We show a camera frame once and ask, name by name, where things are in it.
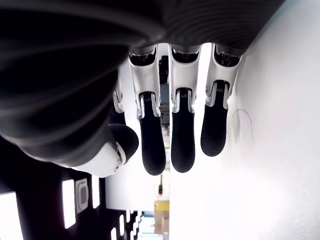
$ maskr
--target robotic hand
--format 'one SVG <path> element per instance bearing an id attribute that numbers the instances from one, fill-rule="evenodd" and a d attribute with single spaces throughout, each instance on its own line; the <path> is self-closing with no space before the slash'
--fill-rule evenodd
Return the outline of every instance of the robotic hand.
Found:
<path id="1" fill-rule="evenodd" d="M 211 53 L 201 148 L 226 142 L 227 99 L 241 55 L 283 0 L 0 1 L 0 135 L 30 157 L 99 177 L 137 150 L 125 125 L 118 67 L 129 54 L 142 160 L 151 175 L 166 165 L 157 43 L 169 43 L 173 167 L 195 161 L 199 56 Z"/>
<path id="2" fill-rule="evenodd" d="M 161 97 L 157 46 L 131 50 L 129 64 L 141 128 L 143 165 L 149 174 L 159 175 L 166 167 L 166 152 L 159 109 Z"/>

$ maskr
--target white surface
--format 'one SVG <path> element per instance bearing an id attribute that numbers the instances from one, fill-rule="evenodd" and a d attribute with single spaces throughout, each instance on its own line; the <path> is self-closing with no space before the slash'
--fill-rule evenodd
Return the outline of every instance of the white surface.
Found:
<path id="1" fill-rule="evenodd" d="M 111 230 L 111 240 L 117 240 L 117 229 L 115 227 Z"/>
<path id="2" fill-rule="evenodd" d="M 120 223 L 120 236 L 123 236 L 125 233 L 125 218 L 123 215 L 119 217 L 119 223 Z"/>
<path id="3" fill-rule="evenodd" d="M 0 239 L 23 240 L 15 192 L 0 194 Z"/>
<path id="4" fill-rule="evenodd" d="M 144 92 L 154 92 L 156 106 L 160 107 L 160 78 L 159 78 L 159 59 L 158 59 L 158 48 L 156 50 L 155 61 L 146 66 L 136 66 L 133 65 L 128 58 L 128 64 L 130 65 L 133 88 L 136 92 L 135 101 L 138 103 L 138 108 L 140 106 L 139 95 Z"/>
<path id="5" fill-rule="evenodd" d="M 126 222 L 127 223 L 129 223 L 130 222 L 130 217 L 131 217 L 131 213 L 130 213 L 130 210 L 129 209 L 127 209 L 126 211 L 125 211 L 125 218 L 126 218 Z"/>
<path id="6" fill-rule="evenodd" d="M 228 101 L 226 146 L 212 158 L 200 147 L 202 47 L 196 157 L 185 174 L 171 168 L 171 240 L 319 239 L 319 13 L 320 1 L 287 1 L 249 48 Z"/>
<path id="7" fill-rule="evenodd" d="M 197 92 L 197 76 L 199 69 L 199 56 L 190 63 L 181 63 L 174 59 L 171 46 L 168 46 L 169 52 L 169 81 L 172 94 L 172 103 L 176 104 L 177 89 L 189 88 L 192 90 L 192 104 L 195 103 Z"/>
<path id="8" fill-rule="evenodd" d="M 118 148 L 122 156 L 124 154 L 124 151 L 119 144 Z M 107 142 L 103 145 L 97 155 L 95 155 L 90 161 L 80 166 L 72 167 L 72 169 L 86 172 L 99 178 L 105 178 L 107 176 L 115 174 L 117 172 L 115 172 L 115 168 L 119 164 L 122 164 L 121 158 L 113 149 L 113 147 Z"/>
<path id="9" fill-rule="evenodd" d="M 97 208 L 100 205 L 99 178 L 92 175 L 92 206 Z"/>
<path id="10" fill-rule="evenodd" d="M 62 182 L 62 205 L 64 227 L 68 229 L 76 223 L 75 181 L 73 180 Z"/>
<path id="11" fill-rule="evenodd" d="M 134 222 L 133 223 L 133 235 L 135 236 L 137 234 L 137 225 L 136 223 Z"/>
<path id="12" fill-rule="evenodd" d="M 138 138 L 139 147 L 126 165 L 106 178 L 106 207 L 117 210 L 154 210 L 154 177 L 149 175 L 142 162 L 141 131 L 137 119 L 137 105 L 128 61 L 120 67 L 123 107 L 127 126 Z"/>

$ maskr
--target white wall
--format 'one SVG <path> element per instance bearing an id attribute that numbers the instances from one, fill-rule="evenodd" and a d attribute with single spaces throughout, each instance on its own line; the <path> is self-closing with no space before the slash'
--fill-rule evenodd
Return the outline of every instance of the white wall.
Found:
<path id="1" fill-rule="evenodd" d="M 318 240 L 320 1 L 287 1 L 241 61 L 217 157 L 200 147 L 210 46 L 200 58 L 196 159 L 171 171 L 170 239 Z"/>

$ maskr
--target black fingertip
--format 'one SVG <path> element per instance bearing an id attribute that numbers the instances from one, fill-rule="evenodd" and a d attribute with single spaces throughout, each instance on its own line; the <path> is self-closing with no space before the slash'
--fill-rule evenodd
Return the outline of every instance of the black fingertip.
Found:
<path id="1" fill-rule="evenodd" d="M 201 131 L 201 149 L 209 157 L 219 155 L 226 144 L 228 110 L 205 106 Z"/>
<path id="2" fill-rule="evenodd" d="M 180 105 L 172 113 L 171 162 L 179 173 L 188 172 L 195 163 L 195 114 L 188 108 L 188 90 L 180 90 Z"/>

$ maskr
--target rectangular light panel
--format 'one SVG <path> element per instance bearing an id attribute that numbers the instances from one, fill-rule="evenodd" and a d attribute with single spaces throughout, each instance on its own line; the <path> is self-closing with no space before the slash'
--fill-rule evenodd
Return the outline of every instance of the rectangular light panel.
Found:
<path id="1" fill-rule="evenodd" d="M 0 240 L 23 240 L 15 192 L 0 194 Z"/>
<path id="2" fill-rule="evenodd" d="M 76 223 L 75 181 L 67 180 L 62 182 L 62 200 L 64 227 L 68 229 Z"/>

